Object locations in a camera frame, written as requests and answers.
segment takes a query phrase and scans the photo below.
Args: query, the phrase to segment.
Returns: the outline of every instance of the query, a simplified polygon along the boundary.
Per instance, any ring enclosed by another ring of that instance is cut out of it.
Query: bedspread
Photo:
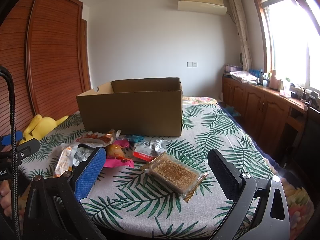
[[[169,155],[209,173],[191,200],[185,203],[165,184],[142,172],[139,167],[144,162],[134,159],[134,168],[103,168],[88,197],[81,200],[95,223],[127,234],[152,238],[209,236],[232,206],[232,201],[225,197],[209,168],[209,150],[217,148],[240,172],[248,171],[256,178],[269,179],[277,173],[257,150],[252,139],[214,99],[184,97],[182,126],[181,137],[161,138],[171,141],[167,148]],[[41,140],[40,150],[23,160],[20,170],[30,179],[37,174],[52,177],[59,159],[51,153],[52,150],[61,143],[71,143],[86,132],[79,112],[71,115]],[[146,140],[152,138],[159,137],[145,137]],[[131,157],[132,147],[125,154]],[[303,228],[299,224],[302,209],[303,221],[308,221],[313,210],[312,202],[302,189],[296,192],[289,185],[284,187],[291,190],[290,196],[296,194],[297,197],[290,199],[291,204],[295,204],[291,226]],[[249,224],[257,203],[257,199],[253,200],[238,234]]]

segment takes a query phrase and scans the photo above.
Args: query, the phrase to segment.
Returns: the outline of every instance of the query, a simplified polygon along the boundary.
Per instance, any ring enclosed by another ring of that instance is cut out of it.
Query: yellow plush toy
[[[44,136],[56,128],[59,124],[65,121],[69,116],[64,116],[61,119],[55,121],[51,117],[42,117],[37,114],[30,122],[28,127],[23,132],[23,139],[19,144],[22,144],[32,138],[36,138],[40,141]]]

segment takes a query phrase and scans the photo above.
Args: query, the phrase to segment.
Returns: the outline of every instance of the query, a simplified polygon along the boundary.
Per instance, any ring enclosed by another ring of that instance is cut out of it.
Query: blue rubber pad
[[[16,131],[16,141],[20,141],[22,139],[22,132],[21,131]],[[8,146],[11,145],[11,135],[8,134],[6,136],[2,137],[1,143],[3,146]]]
[[[75,196],[78,201],[88,196],[105,162],[106,151],[105,149],[100,148],[100,150],[98,150],[98,152],[96,153],[95,157],[90,161],[87,168],[82,172],[82,174],[76,181]]]

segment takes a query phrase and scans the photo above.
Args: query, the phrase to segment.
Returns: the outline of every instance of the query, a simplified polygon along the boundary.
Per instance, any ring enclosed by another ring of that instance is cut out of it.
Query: red label
[[[133,152],[133,156],[145,160],[147,162],[152,161],[155,157],[151,157],[149,155],[145,155],[143,153]]]

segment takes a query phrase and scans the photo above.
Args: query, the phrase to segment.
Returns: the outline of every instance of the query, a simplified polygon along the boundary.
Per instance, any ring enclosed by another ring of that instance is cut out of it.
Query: window
[[[320,92],[320,36],[295,0],[255,0],[265,36],[265,71]]]

